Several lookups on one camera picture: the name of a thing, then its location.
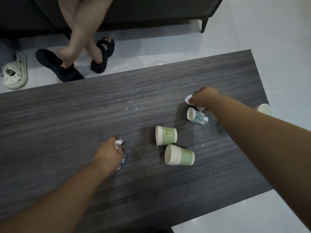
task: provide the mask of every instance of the dark wooden table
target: dark wooden table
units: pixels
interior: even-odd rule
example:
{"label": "dark wooden table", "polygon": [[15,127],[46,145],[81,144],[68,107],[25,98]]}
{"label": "dark wooden table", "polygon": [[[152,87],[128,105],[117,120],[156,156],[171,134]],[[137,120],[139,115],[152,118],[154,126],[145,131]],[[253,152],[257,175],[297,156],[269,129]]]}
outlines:
{"label": "dark wooden table", "polygon": [[[187,121],[184,99],[207,84],[250,107],[268,102],[250,50],[1,94],[0,217],[83,168],[111,135],[128,159],[78,232],[171,227],[271,190],[212,114]],[[156,125],[177,129],[193,166],[165,165]]]}

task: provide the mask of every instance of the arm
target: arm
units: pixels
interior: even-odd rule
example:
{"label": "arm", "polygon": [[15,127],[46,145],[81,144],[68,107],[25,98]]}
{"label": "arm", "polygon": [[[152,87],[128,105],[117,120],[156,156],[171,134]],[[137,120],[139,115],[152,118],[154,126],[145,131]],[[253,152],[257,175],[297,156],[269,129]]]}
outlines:
{"label": "arm", "polygon": [[203,87],[190,100],[212,111],[228,135],[311,229],[311,132]]}
{"label": "arm", "polygon": [[99,184],[122,161],[115,137],[102,143],[93,161],[36,204],[0,225],[0,232],[72,232]]}

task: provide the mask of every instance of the gray sofa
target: gray sofa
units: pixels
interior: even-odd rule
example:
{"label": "gray sofa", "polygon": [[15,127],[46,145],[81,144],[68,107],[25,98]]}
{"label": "gray sofa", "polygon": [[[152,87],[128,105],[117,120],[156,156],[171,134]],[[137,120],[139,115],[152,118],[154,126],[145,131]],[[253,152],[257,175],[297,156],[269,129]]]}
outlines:
{"label": "gray sofa", "polygon": [[[100,30],[132,28],[190,19],[202,20],[202,32],[222,0],[114,0]],[[2,35],[68,30],[57,0],[1,0]]]}

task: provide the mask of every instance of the forearm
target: forearm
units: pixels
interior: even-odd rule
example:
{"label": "forearm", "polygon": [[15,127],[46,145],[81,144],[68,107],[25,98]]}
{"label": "forearm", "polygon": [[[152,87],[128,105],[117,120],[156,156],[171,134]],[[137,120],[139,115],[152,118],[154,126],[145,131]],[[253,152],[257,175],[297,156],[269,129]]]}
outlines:
{"label": "forearm", "polygon": [[310,229],[311,132],[226,96],[208,103],[228,135]]}
{"label": "forearm", "polygon": [[110,172],[93,161],[39,202],[0,225],[0,231],[72,232]]}

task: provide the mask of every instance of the jeans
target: jeans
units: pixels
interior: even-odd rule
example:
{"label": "jeans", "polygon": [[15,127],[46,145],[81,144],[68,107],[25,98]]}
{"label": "jeans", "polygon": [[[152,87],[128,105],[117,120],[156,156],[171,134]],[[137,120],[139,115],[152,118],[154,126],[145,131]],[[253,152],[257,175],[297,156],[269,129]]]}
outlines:
{"label": "jeans", "polygon": [[0,39],[0,68],[16,60],[15,52]]}

